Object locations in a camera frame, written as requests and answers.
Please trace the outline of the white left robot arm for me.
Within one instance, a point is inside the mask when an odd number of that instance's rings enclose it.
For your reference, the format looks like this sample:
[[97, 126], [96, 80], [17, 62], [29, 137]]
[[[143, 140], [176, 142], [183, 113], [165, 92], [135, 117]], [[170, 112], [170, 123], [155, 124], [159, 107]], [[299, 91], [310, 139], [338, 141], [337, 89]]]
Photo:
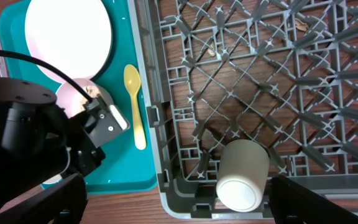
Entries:
[[100, 96], [86, 95], [70, 117], [48, 88], [0, 77], [0, 208], [55, 175], [89, 175], [106, 157], [102, 146], [129, 126]]

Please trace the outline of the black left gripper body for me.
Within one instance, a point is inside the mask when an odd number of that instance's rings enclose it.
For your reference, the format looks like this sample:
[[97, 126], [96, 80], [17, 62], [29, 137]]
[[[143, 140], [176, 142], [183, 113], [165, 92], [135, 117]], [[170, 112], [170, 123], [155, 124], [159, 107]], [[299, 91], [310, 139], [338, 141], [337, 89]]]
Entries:
[[102, 97], [83, 105], [84, 111], [68, 119], [67, 152], [69, 161], [64, 177], [74, 173], [87, 176], [106, 158], [101, 146], [117, 138], [130, 127], [121, 111]]

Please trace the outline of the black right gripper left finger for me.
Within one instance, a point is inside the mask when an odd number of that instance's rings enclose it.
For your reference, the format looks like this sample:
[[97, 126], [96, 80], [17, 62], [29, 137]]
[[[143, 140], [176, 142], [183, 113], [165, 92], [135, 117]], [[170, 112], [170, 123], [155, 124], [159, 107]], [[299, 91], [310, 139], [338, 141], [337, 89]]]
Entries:
[[0, 213], [0, 223], [79, 223], [87, 203], [85, 180], [75, 173]]

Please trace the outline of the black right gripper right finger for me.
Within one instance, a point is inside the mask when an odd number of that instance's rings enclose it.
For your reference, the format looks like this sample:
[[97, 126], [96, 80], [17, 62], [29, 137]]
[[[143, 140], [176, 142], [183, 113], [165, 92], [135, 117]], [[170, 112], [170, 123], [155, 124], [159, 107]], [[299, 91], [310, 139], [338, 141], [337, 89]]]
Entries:
[[270, 180], [268, 204], [275, 223], [358, 224], [358, 216], [287, 177]]

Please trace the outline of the white bowl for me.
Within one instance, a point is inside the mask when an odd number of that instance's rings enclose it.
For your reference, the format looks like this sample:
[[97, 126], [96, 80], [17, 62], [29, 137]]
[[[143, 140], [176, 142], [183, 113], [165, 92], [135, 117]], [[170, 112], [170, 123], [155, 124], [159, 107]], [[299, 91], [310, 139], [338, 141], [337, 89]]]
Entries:
[[55, 176], [47, 179], [46, 181], [43, 182], [43, 184], [45, 184], [45, 185], [56, 184], [59, 181], [61, 181], [62, 179], [63, 179], [62, 176], [60, 174], [58, 174], [58, 175], [55, 175]]

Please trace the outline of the pink bowl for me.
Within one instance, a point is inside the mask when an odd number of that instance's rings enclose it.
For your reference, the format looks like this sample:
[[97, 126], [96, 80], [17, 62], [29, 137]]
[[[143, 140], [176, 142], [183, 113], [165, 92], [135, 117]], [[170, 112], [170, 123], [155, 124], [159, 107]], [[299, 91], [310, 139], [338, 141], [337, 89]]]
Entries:
[[[108, 105], [114, 103], [111, 95], [103, 87], [95, 84], [91, 80], [75, 78], [74, 81], [79, 84], [89, 96], [93, 98], [101, 96]], [[87, 99], [67, 82], [60, 85], [56, 91], [56, 96], [57, 105], [64, 109], [68, 118], [85, 110], [83, 105], [87, 102]]]

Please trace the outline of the cream plastic cup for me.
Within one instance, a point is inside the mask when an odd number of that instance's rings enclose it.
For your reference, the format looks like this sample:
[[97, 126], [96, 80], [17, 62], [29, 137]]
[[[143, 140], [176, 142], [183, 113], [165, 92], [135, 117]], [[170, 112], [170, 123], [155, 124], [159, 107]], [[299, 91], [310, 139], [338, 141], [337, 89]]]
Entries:
[[269, 156], [256, 142], [238, 139], [224, 149], [216, 193], [231, 210], [251, 212], [261, 203], [269, 172]]

